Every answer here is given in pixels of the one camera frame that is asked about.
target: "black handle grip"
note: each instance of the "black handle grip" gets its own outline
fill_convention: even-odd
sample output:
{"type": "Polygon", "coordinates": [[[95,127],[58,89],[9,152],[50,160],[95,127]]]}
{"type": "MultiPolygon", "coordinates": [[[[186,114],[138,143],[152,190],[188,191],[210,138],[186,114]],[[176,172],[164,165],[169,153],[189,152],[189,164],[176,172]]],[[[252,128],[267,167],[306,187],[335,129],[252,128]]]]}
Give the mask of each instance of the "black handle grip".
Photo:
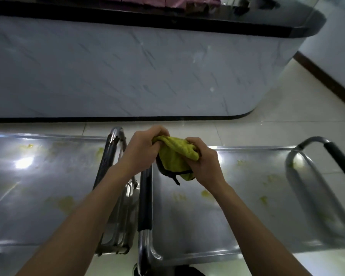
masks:
{"type": "Polygon", "coordinates": [[[345,155],[341,152],[341,150],[337,147],[336,144],[333,142],[328,142],[323,145],[326,150],[330,153],[330,155],[334,158],[337,162],[338,166],[343,170],[345,173],[345,155]]]}
{"type": "Polygon", "coordinates": [[[152,229],[152,167],[140,174],[138,231],[152,229]]]}

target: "person's right hand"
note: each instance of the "person's right hand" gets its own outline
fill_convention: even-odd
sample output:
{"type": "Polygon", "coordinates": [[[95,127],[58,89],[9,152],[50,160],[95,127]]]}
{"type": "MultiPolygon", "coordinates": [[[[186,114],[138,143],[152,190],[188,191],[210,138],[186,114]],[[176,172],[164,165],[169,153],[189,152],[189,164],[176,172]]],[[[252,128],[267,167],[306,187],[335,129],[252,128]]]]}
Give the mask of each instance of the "person's right hand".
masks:
{"type": "Polygon", "coordinates": [[[217,152],[208,148],[200,138],[186,138],[186,140],[199,149],[200,158],[198,161],[193,161],[185,157],[185,161],[191,167],[197,181],[212,194],[218,185],[226,183],[217,152]]]}

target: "wooden baseboard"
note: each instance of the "wooden baseboard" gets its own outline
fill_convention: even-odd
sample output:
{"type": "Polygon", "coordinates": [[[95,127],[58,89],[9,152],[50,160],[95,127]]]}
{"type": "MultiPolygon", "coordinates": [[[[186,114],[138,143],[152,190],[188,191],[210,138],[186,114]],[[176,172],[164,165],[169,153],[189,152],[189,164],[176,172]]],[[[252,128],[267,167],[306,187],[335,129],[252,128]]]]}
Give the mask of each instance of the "wooden baseboard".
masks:
{"type": "Polygon", "coordinates": [[[294,55],[294,59],[345,103],[345,88],[340,83],[330,77],[301,52],[298,51],[294,55]]]}

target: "metal tray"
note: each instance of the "metal tray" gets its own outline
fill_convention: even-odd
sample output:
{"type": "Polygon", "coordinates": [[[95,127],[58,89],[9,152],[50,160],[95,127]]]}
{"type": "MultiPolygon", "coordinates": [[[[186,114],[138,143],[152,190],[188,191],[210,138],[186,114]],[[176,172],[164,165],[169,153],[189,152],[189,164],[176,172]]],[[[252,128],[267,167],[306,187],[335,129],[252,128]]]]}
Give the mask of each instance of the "metal tray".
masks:
{"type": "MultiPolygon", "coordinates": [[[[96,176],[102,173],[102,162],[111,159],[107,162],[111,165],[115,154],[122,153],[118,141],[124,134],[120,128],[113,132],[113,138],[107,139],[0,134],[0,253],[38,246],[51,236],[100,181],[96,176]]],[[[135,187],[134,180],[120,196],[98,254],[128,252],[136,229],[135,187]]]]}
{"type": "MultiPolygon", "coordinates": [[[[292,253],[345,248],[345,211],[302,150],[321,141],[344,171],[345,157],[326,139],[307,141],[297,147],[211,148],[226,181],[292,253]]],[[[241,256],[221,208],[196,180],[178,186],[154,164],[141,176],[139,207],[142,275],[150,266],[241,256]]]]}

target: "microfiber cloth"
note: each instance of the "microfiber cloth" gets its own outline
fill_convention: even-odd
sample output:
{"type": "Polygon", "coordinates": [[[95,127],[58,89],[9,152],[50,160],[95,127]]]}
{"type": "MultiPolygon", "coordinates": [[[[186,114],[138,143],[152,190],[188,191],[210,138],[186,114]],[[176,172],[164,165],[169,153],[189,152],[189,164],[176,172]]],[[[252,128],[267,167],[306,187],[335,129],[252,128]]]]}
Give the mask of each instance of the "microfiber cloth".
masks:
{"type": "Polygon", "coordinates": [[[184,180],[194,179],[193,171],[181,155],[193,160],[199,160],[198,149],[185,139],[174,138],[172,136],[156,136],[152,139],[152,144],[156,141],[162,141],[159,154],[156,158],[159,171],[168,177],[174,179],[176,184],[180,185],[176,175],[180,175],[184,180]]]}

